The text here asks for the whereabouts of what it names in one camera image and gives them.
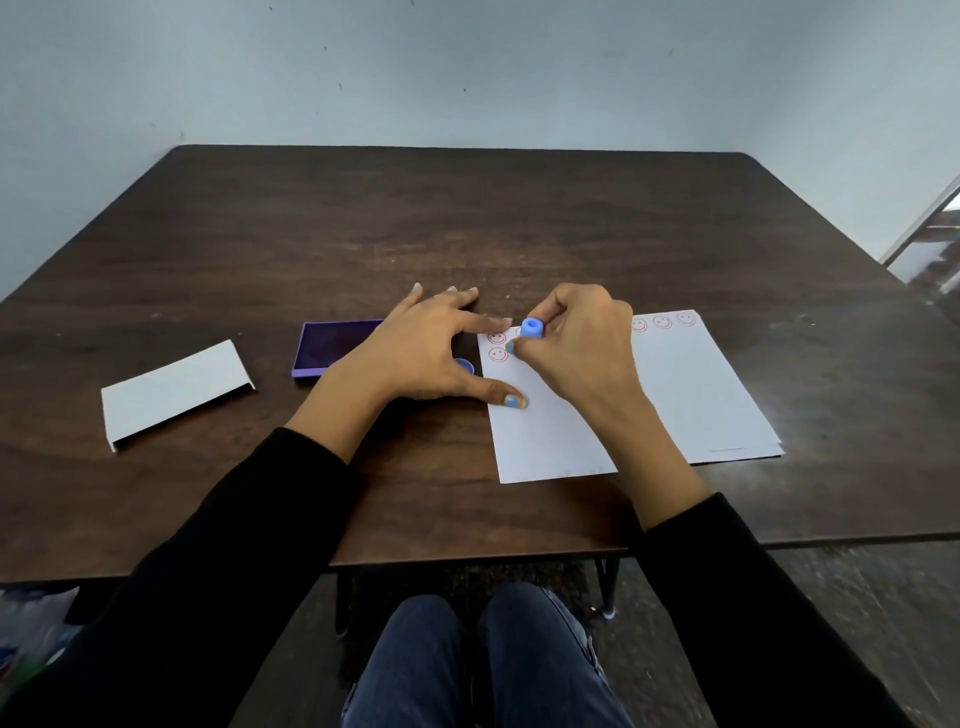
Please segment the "person's right leg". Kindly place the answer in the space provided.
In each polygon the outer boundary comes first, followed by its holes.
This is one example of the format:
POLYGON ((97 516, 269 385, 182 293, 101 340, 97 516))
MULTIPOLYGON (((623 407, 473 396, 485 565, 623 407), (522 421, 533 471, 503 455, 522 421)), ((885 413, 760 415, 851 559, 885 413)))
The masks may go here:
POLYGON ((634 728, 591 637, 550 589, 498 588, 477 635, 493 728, 634 728))

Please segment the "black metal table leg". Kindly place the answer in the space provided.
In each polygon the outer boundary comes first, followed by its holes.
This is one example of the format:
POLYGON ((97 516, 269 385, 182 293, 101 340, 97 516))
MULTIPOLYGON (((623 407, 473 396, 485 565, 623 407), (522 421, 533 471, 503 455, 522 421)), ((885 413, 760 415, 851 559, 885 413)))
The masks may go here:
POLYGON ((347 637, 350 629, 354 577, 354 569, 341 569, 336 573, 334 631, 339 641, 347 637))
POLYGON ((616 592, 621 558, 607 557, 594 560, 594 568, 601 592, 601 615, 607 622, 617 615, 616 592))

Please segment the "person's right hand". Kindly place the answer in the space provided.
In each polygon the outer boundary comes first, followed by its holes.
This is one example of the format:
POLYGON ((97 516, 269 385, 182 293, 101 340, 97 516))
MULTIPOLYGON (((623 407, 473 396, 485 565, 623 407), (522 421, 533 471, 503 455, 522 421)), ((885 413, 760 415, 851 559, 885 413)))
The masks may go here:
POLYGON ((601 435, 648 405, 632 350, 633 310, 598 284, 559 284, 531 312, 543 321, 542 363, 526 363, 601 435))

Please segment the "purple ink pad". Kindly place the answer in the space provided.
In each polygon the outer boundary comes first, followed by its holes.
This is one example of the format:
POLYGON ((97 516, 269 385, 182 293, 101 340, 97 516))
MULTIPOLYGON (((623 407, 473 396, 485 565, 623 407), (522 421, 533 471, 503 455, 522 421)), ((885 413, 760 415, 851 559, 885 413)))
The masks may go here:
POLYGON ((322 376, 330 366, 367 340, 382 322, 382 319, 306 321, 297 342, 292 379, 322 376))

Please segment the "person's leg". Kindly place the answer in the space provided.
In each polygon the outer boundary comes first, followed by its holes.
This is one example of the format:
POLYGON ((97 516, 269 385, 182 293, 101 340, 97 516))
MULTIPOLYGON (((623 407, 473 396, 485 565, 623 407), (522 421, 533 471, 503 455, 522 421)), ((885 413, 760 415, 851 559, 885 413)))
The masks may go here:
POLYGON ((550 589, 498 588, 477 635, 493 728, 634 728, 591 637, 550 589))
POLYGON ((438 595, 393 611, 343 705, 341 728, 467 728, 474 640, 438 595))

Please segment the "person's left hand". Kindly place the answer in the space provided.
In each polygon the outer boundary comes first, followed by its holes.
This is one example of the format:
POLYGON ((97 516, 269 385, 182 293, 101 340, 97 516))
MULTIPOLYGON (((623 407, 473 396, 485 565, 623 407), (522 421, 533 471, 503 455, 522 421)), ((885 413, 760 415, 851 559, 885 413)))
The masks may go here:
POLYGON ((411 308, 402 301, 372 334, 322 375, 324 383, 362 394, 379 405, 397 398, 436 400, 453 395, 452 341, 459 334, 503 334, 509 318, 449 308, 449 288, 411 308))

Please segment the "white paper sheet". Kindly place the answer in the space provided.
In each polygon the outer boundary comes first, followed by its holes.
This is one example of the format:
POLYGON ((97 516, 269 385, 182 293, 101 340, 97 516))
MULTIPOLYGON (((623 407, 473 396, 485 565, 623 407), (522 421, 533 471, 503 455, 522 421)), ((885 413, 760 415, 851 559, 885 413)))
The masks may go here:
MULTIPOLYGON (((527 406, 490 405, 504 484, 613 474, 610 456, 576 409, 507 350, 520 335, 477 336, 477 370, 518 389, 527 406)), ((632 355, 647 398, 692 465, 779 457, 781 439, 694 310, 636 314, 632 355)))

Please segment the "white ink pad lid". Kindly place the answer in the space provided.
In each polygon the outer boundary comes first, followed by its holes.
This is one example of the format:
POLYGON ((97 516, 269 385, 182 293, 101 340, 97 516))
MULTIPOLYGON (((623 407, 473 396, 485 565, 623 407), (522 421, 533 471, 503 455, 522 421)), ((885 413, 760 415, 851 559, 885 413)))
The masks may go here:
POLYGON ((102 388, 105 439, 119 442, 243 387, 256 385, 231 340, 102 388))

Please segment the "white window frame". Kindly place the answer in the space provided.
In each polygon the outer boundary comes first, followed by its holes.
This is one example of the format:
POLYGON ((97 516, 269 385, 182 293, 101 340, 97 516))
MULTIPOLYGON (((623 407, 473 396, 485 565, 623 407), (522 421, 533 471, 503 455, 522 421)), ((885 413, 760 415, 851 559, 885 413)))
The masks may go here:
POLYGON ((908 230, 883 266, 960 329, 960 175, 908 230))

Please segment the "person's right forearm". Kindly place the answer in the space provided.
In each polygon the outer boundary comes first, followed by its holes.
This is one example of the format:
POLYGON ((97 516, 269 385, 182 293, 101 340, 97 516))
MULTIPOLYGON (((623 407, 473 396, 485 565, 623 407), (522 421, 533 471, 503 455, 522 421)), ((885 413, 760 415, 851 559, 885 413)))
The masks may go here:
POLYGON ((642 393, 582 417, 639 521, 633 556, 718 728, 913 728, 882 681, 711 493, 642 393))

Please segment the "person's left leg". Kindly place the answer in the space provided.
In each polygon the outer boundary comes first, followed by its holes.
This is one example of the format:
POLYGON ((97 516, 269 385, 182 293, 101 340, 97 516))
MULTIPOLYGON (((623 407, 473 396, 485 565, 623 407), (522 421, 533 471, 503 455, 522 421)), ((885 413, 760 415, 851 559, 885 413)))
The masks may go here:
POLYGON ((341 728, 467 728, 474 640, 438 595, 393 611, 343 705, 341 728))

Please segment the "person's left forearm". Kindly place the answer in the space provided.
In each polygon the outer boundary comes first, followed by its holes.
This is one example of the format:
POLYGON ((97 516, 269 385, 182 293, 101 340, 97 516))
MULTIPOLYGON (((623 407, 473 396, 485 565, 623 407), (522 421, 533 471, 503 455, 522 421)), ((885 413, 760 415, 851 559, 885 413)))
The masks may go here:
POLYGON ((150 552, 0 728, 225 728, 330 564, 360 491, 350 462, 396 395, 342 362, 150 552))

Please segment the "clear plastic bag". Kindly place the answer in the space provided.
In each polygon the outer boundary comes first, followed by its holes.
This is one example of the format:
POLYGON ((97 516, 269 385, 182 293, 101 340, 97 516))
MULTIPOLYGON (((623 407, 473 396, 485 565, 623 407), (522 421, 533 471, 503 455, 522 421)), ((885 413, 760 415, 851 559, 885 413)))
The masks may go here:
POLYGON ((79 588, 0 588, 0 695, 19 687, 59 655, 76 632, 66 622, 79 588))

